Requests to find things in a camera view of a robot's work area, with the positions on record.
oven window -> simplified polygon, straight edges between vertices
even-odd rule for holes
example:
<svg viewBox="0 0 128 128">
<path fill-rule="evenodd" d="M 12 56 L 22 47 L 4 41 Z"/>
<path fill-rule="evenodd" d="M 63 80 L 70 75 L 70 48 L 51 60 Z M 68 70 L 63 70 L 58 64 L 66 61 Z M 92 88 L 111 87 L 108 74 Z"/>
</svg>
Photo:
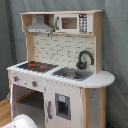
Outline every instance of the oven window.
<svg viewBox="0 0 128 128">
<path fill-rule="evenodd" d="M 77 18 L 62 18 L 62 29 L 77 29 Z"/>
</svg>

range hood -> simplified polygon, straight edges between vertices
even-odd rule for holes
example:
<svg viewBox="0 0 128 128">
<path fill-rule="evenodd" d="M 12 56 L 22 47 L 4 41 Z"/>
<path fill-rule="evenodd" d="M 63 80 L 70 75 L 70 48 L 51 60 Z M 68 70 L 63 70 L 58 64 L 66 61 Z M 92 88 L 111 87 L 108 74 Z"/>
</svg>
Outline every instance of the range hood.
<svg viewBox="0 0 128 128">
<path fill-rule="evenodd" d="M 36 15 L 36 23 L 26 27 L 25 32 L 53 33 L 53 27 L 44 23 L 44 15 Z"/>
</svg>

countertop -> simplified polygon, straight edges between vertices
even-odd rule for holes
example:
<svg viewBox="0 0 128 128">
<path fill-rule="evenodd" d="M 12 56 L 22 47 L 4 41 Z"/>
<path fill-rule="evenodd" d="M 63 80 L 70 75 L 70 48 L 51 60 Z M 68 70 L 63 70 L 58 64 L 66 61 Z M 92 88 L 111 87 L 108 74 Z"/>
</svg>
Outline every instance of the countertop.
<svg viewBox="0 0 128 128">
<path fill-rule="evenodd" d="M 102 88 L 102 87 L 111 85 L 115 80 L 114 75 L 107 71 L 100 71 L 98 74 L 93 74 L 85 80 L 77 81 L 77 80 L 72 80 L 72 79 L 67 79 L 64 77 L 58 77 L 58 76 L 52 75 L 53 72 L 63 68 L 63 66 L 58 66 L 46 73 L 33 72 L 30 70 L 24 70 L 24 69 L 20 69 L 17 67 L 26 62 L 11 66 L 7 68 L 7 70 L 14 70 L 14 71 L 22 72 L 22 73 L 28 73 L 31 75 L 41 76 L 45 79 L 65 82 L 66 84 L 70 84 L 70 85 L 73 85 L 76 87 L 82 87 L 82 88 Z"/>
</svg>

gray wall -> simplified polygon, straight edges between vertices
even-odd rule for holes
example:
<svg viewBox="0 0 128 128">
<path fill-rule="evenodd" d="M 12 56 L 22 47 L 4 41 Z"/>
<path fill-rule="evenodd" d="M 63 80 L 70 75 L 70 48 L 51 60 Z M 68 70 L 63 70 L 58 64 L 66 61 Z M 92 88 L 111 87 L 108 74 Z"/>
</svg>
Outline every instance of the gray wall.
<svg viewBox="0 0 128 128">
<path fill-rule="evenodd" d="M 128 128 L 128 1 L 127 0 L 11 0 L 18 62 L 26 60 L 20 12 L 102 9 L 103 70 L 116 81 L 107 87 L 107 121 Z"/>
<path fill-rule="evenodd" d="M 8 0 L 0 0 L 0 101 L 4 100 L 9 92 L 6 68 L 13 64 L 10 12 Z"/>
</svg>

white tile backsplash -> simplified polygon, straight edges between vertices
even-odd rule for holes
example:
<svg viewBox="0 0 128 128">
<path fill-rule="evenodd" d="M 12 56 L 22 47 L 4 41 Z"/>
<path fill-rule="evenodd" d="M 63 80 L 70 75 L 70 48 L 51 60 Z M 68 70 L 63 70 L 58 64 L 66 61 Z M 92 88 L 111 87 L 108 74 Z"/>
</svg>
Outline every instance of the white tile backsplash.
<svg viewBox="0 0 128 128">
<path fill-rule="evenodd" d="M 79 53 L 88 50 L 94 55 L 95 37 L 78 35 L 34 35 L 35 60 L 76 67 Z M 94 65 L 88 55 L 82 56 L 82 62 L 87 61 L 87 69 L 94 70 Z"/>
</svg>

